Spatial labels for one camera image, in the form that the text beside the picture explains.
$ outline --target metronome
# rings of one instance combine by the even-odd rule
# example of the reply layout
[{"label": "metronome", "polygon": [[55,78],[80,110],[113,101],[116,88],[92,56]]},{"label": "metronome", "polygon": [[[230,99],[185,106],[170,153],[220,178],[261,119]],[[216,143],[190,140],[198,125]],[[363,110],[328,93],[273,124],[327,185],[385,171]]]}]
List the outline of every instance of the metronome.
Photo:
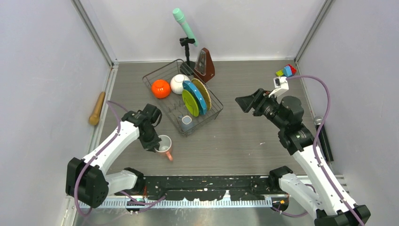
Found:
[{"label": "metronome", "polygon": [[215,76],[215,66],[213,65],[211,54],[207,48],[202,48],[199,52],[194,72],[194,77],[205,83]]}]

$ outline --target dish rack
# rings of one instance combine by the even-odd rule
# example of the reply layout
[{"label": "dish rack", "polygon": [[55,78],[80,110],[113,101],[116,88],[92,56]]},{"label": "dish rack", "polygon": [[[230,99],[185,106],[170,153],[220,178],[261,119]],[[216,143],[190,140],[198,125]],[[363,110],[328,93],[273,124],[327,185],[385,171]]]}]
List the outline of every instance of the dish rack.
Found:
[{"label": "dish rack", "polygon": [[[177,74],[186,74],[190,78],[190,80],[194,78],[193,75],[190,75],[194,74],[194,71],[190,67],[187,67],[187,64],[183,60],[177,59],[145,75],[143,77],[143,82],[147,86],[151,95],[153,96],[151,92],[151,86],[156,80],[164,79],[170,83],[172,78]],[[211,97],[212,107],[210,110],[207,111],[205,115],[199,115],[198,117],[194,117],[187,110],[182,95],[178,95],[174,92],[171,92],[169,96],[163,99],[158,99],[154,97],[157,99],[160,109],[163,111],[163,114],[166,115],[172,121],[173,125],[183,136],[188,136],[189,134],[196,131],[198,128],[205,125],[206,123],[216,119],[219,113],[223,110],[223,104],[220,102],[220,100],[213,94],[213,92],[209,89],[209,87],[206,84],[204,85],[208,89],[209,96]],[[180,118],[186,115],[192,118],[193,126],[189,129],[183,130],[183,128],[180,125]]]}]

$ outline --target gray floor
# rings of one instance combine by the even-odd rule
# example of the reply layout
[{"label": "gray floor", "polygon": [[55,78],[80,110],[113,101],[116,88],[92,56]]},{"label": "gray floor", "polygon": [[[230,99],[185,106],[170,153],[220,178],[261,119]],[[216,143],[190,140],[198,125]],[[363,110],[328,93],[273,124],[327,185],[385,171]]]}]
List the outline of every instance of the gray floor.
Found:
[{"label": "gray floor", "polygon": [[[254,93],[258,88],[273,90],[274,73],[293,61],[229,61],[215,62],[216,74],[207,85],[223,103],[218,118],[188,137],[179,135],[167,117],[157,127],[158,134],[172,138],[173,158],[144,151],[139,141],[133,142],[111,166],[109,173],[132,167],[145,175],[248,175],[268,174],[287,165],[297,174],[303,169],[279,143],[277,128],[265,117],[243,113],[235,97]],[[165,63],[120,64],[111,100],[137,111],[147,103],[157,105],[142,77]],[[311,114],[299,80],[289,82],[286,95],[296,96],[305,109],[304,124],[314,133]],[[116,127],[108,111],[101,141]]]}]

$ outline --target wooden rolling pin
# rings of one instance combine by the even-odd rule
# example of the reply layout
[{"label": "wooden rolling pin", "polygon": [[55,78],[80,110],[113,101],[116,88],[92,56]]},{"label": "wooden rolling pin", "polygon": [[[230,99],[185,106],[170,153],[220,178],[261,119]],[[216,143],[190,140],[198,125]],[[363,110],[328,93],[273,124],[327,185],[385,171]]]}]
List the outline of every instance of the wooden rolling pin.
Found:
[{"label": "wooden rolling pin", "polygon": [[97,99],[97,103],[94,107],[93,113],[88,119],[90,125],[95,126],[98,124],[98,121],[100,121],[100,114],[101,114],[101,109],[103,108],[104,99],[105,99],[105,92],[101,92],[100,96]]}]

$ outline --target microphone stand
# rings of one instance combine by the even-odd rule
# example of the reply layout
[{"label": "microphone stand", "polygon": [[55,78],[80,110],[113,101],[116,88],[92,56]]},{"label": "microphone stand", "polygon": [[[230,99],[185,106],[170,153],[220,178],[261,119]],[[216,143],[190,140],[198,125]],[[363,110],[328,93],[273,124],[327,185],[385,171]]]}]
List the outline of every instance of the microphone stand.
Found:
[{"label": "microphone stand", "polygon": [[194,44],[195,39],[180,38],[180,45],[184,46],[186,62],[180,66],[180,72],[185,75],[193,75],[195,62],[190,61],[190,47],[188,44]]}]

